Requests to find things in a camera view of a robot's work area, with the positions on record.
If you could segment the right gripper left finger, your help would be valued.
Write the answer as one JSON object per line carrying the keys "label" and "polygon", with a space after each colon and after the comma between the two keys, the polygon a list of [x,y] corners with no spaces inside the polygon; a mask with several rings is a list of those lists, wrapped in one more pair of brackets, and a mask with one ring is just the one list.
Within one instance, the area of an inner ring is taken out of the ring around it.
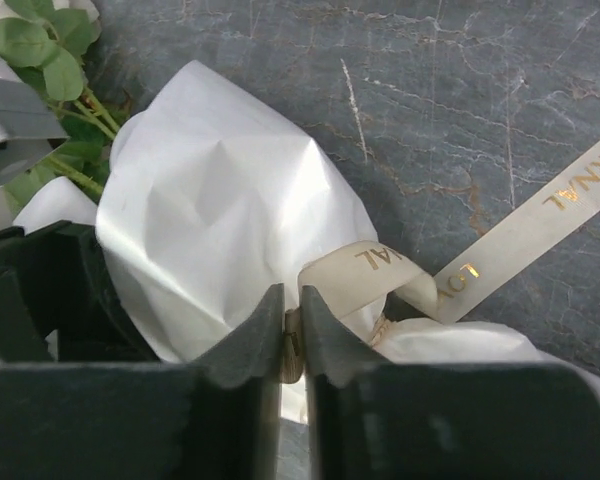
{"label": "right gripper left finger", "polygon": [[193,362],[0,365],[0,479],[272,479],[284,295]]}

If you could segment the white wrapping paper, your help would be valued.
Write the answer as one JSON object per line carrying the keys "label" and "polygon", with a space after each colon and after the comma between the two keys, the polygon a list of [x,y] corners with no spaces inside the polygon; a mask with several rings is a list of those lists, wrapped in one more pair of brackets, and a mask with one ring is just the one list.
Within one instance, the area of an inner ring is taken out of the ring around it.
{"label": "white wrapping paper", "polygon": [[[294,142],[304,135],[192,62],[120,130],[99,202],[54,180],[15,222],[26,232],[58,220],[94,227],[121,303],[141,335],[160,359],[190,361],[235,330],[273,284],[283,285],[289,316],[298,318],[300,291],[310,284],[300,286],[298,272],[286,283],[277,272],[280,242],[271,228],[287,191],[285,168],[298,150]],[[549,360],[512,328],[468,322],[465,315],[443,324],[397,291],[334,316],[396,363]]]}

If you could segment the pink artificial flower bouquet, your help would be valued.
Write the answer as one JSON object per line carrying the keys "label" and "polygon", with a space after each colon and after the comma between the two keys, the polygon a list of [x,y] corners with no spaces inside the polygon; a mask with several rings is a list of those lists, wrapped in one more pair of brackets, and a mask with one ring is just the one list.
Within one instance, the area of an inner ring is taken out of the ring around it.
{"label": "pink artificial flower bouquet", "polygon": [[24,205],[48,181],[65,176],[97,201],[109,176],[109,150],[130,118],[131,100],[97,99],[84,57],[100,37],[91,1],[0,1],[0,58],[32,87],[60,120],[69,139],[7,184]]}

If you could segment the cream printed ribbon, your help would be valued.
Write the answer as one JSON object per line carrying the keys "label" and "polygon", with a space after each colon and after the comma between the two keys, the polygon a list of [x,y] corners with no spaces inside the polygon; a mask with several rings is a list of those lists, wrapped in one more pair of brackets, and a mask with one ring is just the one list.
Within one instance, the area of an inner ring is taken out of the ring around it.
{"label": "cream printed ribbon", "polygon": [[294,142],[271,228],[276,270],[316,286],[337,317],[397,291],[451,324],[600,212],[600,140],[436,275],[377,241],[359,197],[308,135]]}

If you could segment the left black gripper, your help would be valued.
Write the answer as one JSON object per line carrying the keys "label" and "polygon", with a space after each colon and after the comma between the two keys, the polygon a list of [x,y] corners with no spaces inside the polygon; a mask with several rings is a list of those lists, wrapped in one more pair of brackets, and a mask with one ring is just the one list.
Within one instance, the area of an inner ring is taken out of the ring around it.
{"label": "left black gripper", "polygon": [[152,362],[123,309],[95,229],[0,230],[0,362]]}

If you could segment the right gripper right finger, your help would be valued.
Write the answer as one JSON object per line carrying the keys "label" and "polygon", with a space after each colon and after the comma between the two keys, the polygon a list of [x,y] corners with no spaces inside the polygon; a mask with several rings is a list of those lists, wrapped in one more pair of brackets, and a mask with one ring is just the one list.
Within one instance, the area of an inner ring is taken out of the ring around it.
{"label": "right gripper right finger", "polygon": [[600,479],[600,400],[551,363],[396,364],[301,301],[315,479]]}

